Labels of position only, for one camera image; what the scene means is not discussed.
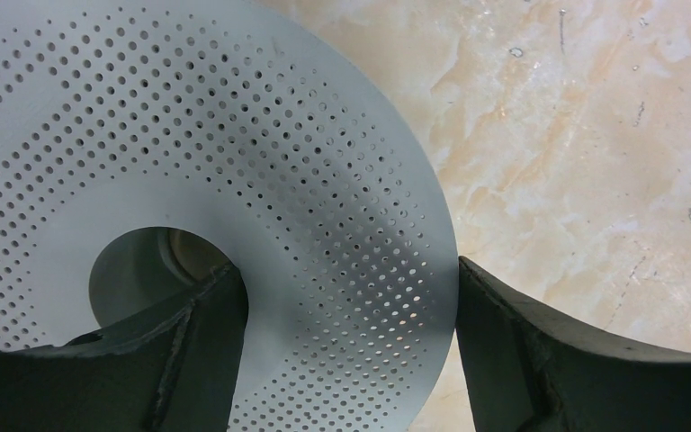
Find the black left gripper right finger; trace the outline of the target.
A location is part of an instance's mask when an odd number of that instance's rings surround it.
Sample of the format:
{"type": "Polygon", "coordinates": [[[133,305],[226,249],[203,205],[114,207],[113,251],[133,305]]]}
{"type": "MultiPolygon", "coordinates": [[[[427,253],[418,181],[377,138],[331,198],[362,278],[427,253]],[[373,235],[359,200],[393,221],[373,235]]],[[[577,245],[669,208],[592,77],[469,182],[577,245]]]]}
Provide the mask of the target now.
{"type": "Polygon", "coordinates": [[[691,353],[622,337],[459,260],[456,335],[479,431],[691,431],[691,353]]]}

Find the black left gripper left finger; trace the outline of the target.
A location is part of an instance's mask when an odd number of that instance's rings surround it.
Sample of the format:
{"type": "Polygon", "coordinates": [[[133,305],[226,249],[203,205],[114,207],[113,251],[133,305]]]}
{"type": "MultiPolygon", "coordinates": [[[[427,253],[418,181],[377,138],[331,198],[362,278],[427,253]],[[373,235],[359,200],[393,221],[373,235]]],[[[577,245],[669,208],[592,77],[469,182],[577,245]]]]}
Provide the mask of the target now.
{"type": "Polygon", "coordinates": [[[247,316],[225,265],[64,346],[0,352],[0,431],[224,431],[247,316]]]}

